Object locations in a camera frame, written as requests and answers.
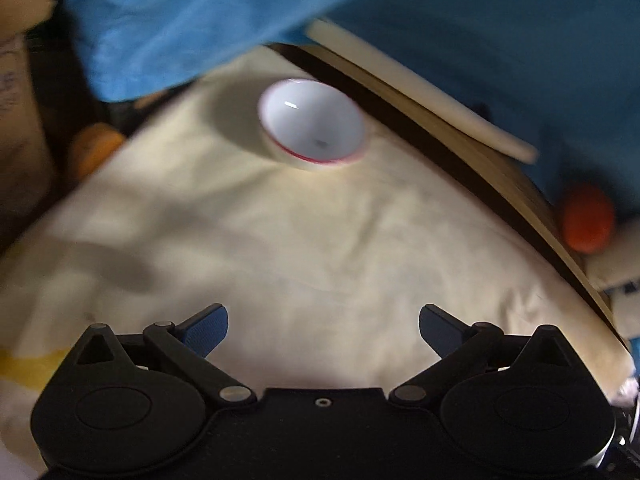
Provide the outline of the orange fruit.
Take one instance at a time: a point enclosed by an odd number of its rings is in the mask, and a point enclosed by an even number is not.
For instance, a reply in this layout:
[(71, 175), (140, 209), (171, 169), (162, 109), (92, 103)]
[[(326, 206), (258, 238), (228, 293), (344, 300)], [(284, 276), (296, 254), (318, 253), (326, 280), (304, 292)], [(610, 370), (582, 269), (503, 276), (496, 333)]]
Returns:
[(562, 240), (574, 252), (592, 255), (610, 244), (616, 217), (612, 200), (593, 184), (567, 190), (558, 212)]

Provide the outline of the small orange object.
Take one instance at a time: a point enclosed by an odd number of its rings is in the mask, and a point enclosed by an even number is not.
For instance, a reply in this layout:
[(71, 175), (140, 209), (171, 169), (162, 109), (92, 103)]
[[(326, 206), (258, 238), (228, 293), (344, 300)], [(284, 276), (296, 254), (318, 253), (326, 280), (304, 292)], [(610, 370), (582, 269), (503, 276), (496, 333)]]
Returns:
[(70, 142), (67, 159), (67, 179), (78, 184), (99, 169), (127, 138), (104, 122), (80, 130)]

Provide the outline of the blue cloth backdrop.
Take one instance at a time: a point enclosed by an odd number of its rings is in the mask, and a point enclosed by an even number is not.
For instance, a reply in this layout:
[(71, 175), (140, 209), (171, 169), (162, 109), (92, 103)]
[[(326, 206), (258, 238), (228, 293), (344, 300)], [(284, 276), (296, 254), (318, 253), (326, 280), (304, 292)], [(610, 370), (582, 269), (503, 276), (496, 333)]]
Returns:
[(128, 101), (324, 18), (539, 151), (549, 200), (579, 180), (639, 212), (639, 0), (62, 0), (93, 94)]

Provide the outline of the cream paper table cover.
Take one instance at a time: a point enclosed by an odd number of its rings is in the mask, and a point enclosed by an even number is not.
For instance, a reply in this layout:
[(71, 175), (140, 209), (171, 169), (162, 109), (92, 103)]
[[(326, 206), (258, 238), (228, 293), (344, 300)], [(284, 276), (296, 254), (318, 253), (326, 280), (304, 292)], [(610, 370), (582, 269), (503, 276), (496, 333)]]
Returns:
[(511, 334), (559, 326), (608, 396), (631, 375), (552, 266), (392, 130), (344, 168), (272, 159), (256, 103), (298, 75), (267, 48), (213, 70), (3, 256), (3, 478), (41, 474), (30, 412), (96, 322), (137, 333), (223, 304), (213, 362), (256, 390), (395, 387), (436, 359), (424, 304)]

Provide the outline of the white steel thermos cup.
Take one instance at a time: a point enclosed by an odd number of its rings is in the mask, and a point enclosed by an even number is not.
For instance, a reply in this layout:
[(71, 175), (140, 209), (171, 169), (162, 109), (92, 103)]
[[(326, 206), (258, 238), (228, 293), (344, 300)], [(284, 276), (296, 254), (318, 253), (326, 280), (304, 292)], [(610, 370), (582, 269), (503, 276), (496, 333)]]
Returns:
[(599, 290), (638, 280), (639, 237), (621, 237), (597, 255), (585, 258), (586, 277)]

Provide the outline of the white blue-lidded water jug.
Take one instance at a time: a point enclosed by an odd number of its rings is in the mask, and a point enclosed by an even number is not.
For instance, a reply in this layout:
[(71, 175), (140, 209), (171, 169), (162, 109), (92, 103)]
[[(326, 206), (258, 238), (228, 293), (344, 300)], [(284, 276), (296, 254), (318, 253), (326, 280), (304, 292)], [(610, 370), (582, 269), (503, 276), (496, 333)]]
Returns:
[(640, 286), (631, 281), (610, 290), (611, 309), (618, 332), (627, 339), (640, 335)]

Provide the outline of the wooden board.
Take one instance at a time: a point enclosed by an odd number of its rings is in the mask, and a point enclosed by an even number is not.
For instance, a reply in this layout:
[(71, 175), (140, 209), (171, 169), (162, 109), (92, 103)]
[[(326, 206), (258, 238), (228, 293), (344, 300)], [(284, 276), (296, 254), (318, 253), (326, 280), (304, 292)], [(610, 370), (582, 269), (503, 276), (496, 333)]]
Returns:
[(325, 48), (272, 44), (270, 49), (318, 81), (347, 94), (462, 184), (551, 263), (602, 322), (618, 333), (610, 300), (590, 285), (582, 258), (563, 244), (550, 205), (515, 162)]

